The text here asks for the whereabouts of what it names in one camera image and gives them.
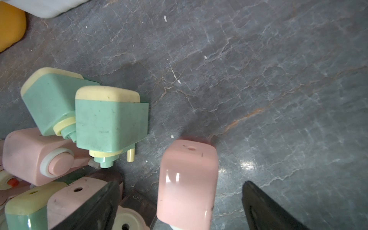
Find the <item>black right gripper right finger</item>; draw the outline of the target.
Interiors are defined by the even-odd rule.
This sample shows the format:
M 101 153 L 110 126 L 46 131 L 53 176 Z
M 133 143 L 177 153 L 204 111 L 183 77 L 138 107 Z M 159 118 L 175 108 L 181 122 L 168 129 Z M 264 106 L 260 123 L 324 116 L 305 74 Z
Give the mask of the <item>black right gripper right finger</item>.
M 251 181 L 242 186 L 242 204 L 250 230 L 307 229 Z

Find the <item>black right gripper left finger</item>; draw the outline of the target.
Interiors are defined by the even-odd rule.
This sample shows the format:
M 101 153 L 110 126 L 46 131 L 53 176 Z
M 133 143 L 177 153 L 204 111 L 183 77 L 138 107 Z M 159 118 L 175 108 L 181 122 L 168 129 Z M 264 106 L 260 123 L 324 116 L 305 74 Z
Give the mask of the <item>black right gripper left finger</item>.
M 110 230 L 119 202 L 118 182 L 109 182 L 53 230 Z

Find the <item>white plastic storage tray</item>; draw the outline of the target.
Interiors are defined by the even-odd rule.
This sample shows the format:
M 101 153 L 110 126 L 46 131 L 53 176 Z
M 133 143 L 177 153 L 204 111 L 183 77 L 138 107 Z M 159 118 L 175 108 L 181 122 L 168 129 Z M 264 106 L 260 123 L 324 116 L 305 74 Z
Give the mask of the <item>white plastic storage tray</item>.
M 89 0 L 8 0 L 4 2 L 36 17 L 49 19 L 88 1 Z

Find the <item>yellow plastic storage tray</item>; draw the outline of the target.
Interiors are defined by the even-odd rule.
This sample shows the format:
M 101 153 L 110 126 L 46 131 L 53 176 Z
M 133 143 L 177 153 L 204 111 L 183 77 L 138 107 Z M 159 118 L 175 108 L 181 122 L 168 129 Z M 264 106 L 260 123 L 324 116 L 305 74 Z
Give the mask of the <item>yellow plastic storage tray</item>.
M 1 52 L 21 40 L 26 31 L 26 13 L 1 1 Z

